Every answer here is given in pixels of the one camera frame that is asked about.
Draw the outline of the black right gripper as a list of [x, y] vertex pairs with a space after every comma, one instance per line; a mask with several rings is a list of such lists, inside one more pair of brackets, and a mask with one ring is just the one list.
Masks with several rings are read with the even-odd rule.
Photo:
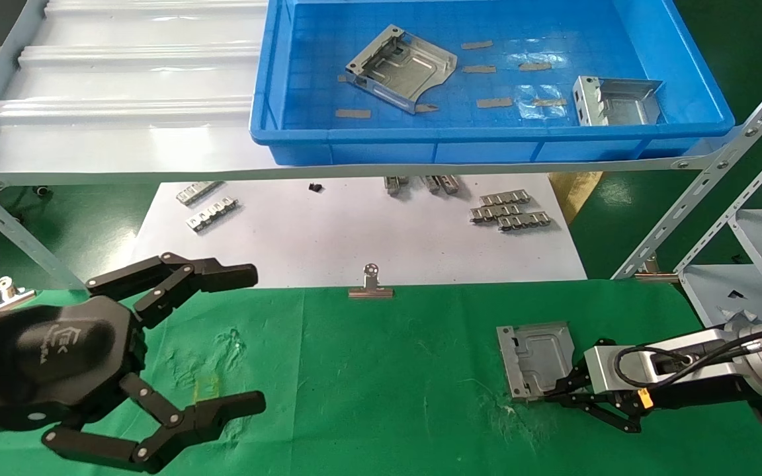
[[[571, 395], [589, 386], [589, 395]], [[687, 404], [687, 392], [682, 385], [648, 389], [641, 397], [640, 388], [614, 380], [589, 384], [589, 368], [573, 367], [568, 374], [554, 382], [546, 392], [547, 400], [553, 400], [565, 409], [578, 409], [587, 415], [627, 434], [639, 434], [644, 412], [654, 409], [677, 409]]]

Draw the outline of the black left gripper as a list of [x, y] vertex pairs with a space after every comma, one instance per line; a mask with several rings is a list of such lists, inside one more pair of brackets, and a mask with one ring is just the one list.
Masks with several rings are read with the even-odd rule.
[[[187, 447], [217, 440], [228, 422], [263, 413], [265, 395], [227, 395], [179, 410], [136, 375], [145, 367], [142, 327], [153, 329], [197, 292], [257, 283], [251, 263], [163, 253], [89, 278], [94, 297], [77, 305], [0, 311], [0, 432], [63, 422], [42, 437], [58, 457], [148, 474]], [[135, 314], [117, 302], [139, 294]], [[151, 436], [137, 442], [82, 431], [127, 397], [158, 422]]]

